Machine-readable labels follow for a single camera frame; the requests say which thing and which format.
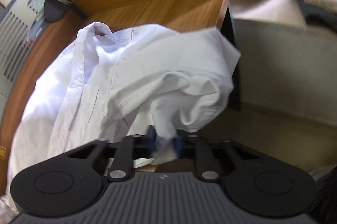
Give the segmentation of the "white dress shirt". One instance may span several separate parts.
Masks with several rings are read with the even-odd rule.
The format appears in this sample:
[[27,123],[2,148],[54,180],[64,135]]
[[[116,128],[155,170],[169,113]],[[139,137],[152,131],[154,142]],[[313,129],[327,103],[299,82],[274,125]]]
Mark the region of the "white dress shirt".
[[11,145],[8,181],[95,139],[118,142],[149,126],[157,151],[135,166],[174,160],[177,131],[195,133],[227,107],[240,57],[215,27],[112,32],[104,23],[87,25],[37,80]]

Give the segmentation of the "frosted glass desk partition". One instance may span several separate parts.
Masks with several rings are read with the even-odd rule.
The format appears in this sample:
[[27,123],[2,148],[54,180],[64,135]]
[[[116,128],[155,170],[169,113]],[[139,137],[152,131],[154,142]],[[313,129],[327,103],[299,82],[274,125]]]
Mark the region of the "frosted glass desk partition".
[[[67,7],[70,0],[51,0]],[[35,42],[49,25],[47,0],[12,0],[1,13],[1,110]]]

